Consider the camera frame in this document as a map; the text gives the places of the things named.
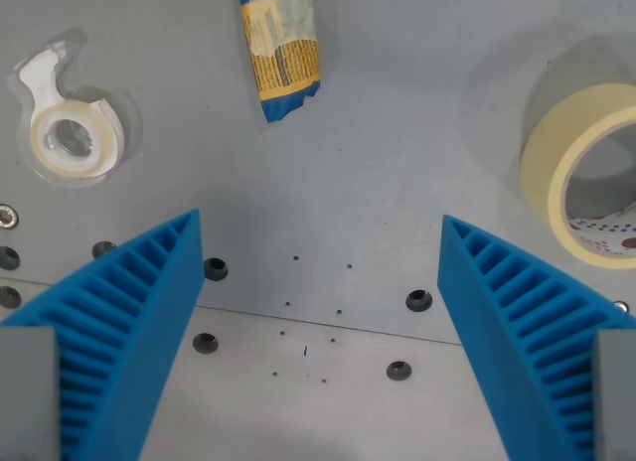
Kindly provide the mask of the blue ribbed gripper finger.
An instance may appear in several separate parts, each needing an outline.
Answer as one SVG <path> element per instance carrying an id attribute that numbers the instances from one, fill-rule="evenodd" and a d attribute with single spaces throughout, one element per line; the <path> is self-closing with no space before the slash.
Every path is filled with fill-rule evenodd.
<path id="1" fill-rule="evenodd" d="M 54 330 L 64 460 L 136 460 L 204 283 L 200 213 L 95 259 L 2 321 Z"/>
<path id="2" fill-rule="evenodd" d="M 593 342 L 634 316 L 450 215 L 437 286 L 509 459 L 593 459 Z"/>

